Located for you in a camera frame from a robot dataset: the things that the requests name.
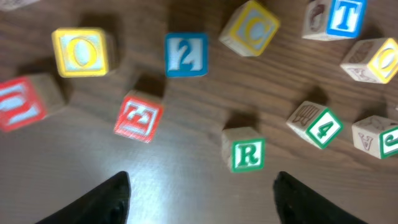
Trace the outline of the blue 2 block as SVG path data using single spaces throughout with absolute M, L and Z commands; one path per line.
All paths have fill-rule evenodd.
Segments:
M 174 32 L 165 36 L 167 78 L 201 77 L 208 73 L 208 35 L 202 32 Z

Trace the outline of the red E block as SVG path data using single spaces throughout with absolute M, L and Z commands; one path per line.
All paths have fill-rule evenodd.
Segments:
M 163 113 L 161 97 L 131 90 L 121 104 L 114 133 L 149 143 L 155 136 Z

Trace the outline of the red U block bottom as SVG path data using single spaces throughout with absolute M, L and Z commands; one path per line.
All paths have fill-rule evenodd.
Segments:
M 39 122 L 66 105 L 58 83 L 48 73 L 24 75 L 1 83 L 1 131 Z

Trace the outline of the yellow block middle right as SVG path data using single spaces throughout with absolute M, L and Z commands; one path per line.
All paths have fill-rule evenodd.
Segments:
M 387 84 L 397 73 L 397 41 L 390 37 L 360 40 L 340 67 L 357 82 Z

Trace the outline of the green 4 block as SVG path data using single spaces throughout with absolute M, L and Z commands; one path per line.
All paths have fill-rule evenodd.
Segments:
M 343 130 L 341 120 L 326 106 L 304 101 L 288 118 L 287 126 L 302 139 L 325 149 Z

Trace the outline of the yellow S block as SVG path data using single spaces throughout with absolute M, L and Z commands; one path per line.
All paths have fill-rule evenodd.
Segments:
M 1 0 L 0 9 L 4 12 L 12 11 L 24 6 L 28 6 L 29 4 L 33 4 L 37 1 L 39 0 Z

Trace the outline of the yellow O block left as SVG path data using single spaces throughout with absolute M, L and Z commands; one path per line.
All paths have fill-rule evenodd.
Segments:
M 99 27 L 61 27 L 52 32 L 57 70 L 63 78 L 103 77 L 117 67 L 115 41 Z

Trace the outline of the yellow C block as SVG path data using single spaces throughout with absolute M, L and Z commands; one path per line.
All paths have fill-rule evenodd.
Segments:
M 219 41 L 242 57 L 257 57 L 280 27 L 278 18 L 258 1 L 248 1 L 234 11 Z

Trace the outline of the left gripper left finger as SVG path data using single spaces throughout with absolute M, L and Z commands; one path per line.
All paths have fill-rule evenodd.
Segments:
M 131 185 L 121 171 L 37 224 L 125 224 Z

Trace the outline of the green R block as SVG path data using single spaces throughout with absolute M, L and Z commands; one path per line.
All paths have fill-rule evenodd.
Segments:
M 264 168 L 266 139 L 252 127 L 224 129 L 221 135 L 221 155 L 232 173 Z

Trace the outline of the blue T block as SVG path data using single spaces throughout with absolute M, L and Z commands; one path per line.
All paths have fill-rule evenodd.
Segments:
M 309 1 L 303 20 L 302 38 L 320 41 L 357 38 L 367 5 L 367 0 Z

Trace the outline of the green J block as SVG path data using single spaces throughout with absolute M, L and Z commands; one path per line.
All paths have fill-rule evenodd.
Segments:
M 352 124 L 354 147 L 378 159 L 397 154 L 397 121 L 370 116 Z

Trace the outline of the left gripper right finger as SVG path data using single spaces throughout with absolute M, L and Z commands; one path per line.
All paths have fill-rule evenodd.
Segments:
M 282 224 L 366 224 L 285 171 L 277 174 L 273 191 Z

